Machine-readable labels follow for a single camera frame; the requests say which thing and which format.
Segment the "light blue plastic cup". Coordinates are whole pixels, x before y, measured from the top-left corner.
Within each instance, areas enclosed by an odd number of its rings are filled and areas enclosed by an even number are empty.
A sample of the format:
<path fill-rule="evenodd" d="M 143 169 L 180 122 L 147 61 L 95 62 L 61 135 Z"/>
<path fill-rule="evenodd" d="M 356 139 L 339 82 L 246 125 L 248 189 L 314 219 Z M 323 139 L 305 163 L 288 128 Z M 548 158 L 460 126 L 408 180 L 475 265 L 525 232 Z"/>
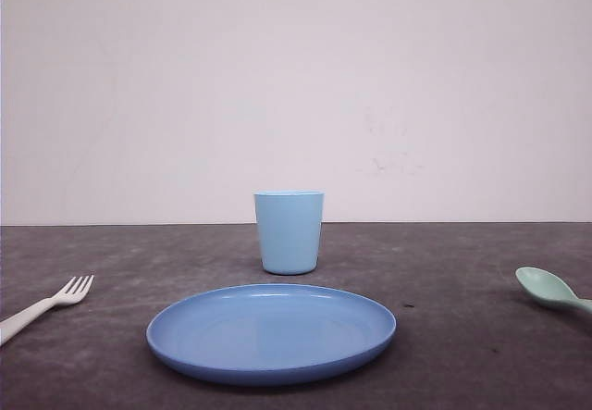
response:
<path fill-rule="evenodd" d="M 316 269 L 324 194 L 319 191 L 267 191 L 254 195 L 263 269 L 301 275 Z"/>

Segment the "mint green plastic spoon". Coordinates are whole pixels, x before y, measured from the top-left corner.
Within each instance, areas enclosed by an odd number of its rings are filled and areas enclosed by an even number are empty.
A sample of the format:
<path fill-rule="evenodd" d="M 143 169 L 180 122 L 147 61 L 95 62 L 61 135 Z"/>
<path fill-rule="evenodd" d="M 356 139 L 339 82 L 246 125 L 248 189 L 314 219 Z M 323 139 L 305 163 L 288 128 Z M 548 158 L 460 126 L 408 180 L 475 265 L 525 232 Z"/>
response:
<path fill-rule="evenodd" d="M 555 274 L 537 267 L 519 267 L 515 276 L 526 293 L 538 304 L 552 309 L 579 309 L 591 313 L 591 300 L 578 297 Z"/>

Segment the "white plastic fork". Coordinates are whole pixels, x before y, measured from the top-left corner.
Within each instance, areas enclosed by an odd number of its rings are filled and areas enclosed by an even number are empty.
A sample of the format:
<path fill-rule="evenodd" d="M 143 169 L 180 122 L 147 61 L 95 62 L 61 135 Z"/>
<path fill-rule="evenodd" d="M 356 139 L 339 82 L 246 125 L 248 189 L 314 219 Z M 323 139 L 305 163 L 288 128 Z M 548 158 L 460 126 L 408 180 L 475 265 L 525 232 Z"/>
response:
<path fill-rule="evenodd" d="M 80 303 L 93 285 L 94 275 L 71 278 L 65 286 L 51 297 L 30 305 L 14 316 L 1 322 L 1 344 L 9 342 L 30 323 L 49 310 L 59 306 L 71 306 Z"/>

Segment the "blue plastic plate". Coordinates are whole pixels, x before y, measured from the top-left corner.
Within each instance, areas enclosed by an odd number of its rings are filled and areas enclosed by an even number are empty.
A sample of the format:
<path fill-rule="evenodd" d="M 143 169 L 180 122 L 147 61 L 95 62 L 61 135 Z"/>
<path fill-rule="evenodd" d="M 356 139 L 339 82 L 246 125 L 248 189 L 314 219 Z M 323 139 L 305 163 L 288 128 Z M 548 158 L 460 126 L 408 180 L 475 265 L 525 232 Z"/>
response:
<path fill-rule="evenodd" d="M 236 386 L 329 379 L 376 359 L 397 320 L 362 295 L 304 284 L 250 284 L 203 292 L 158 313 L 153 354 L 175 371 Z"/>

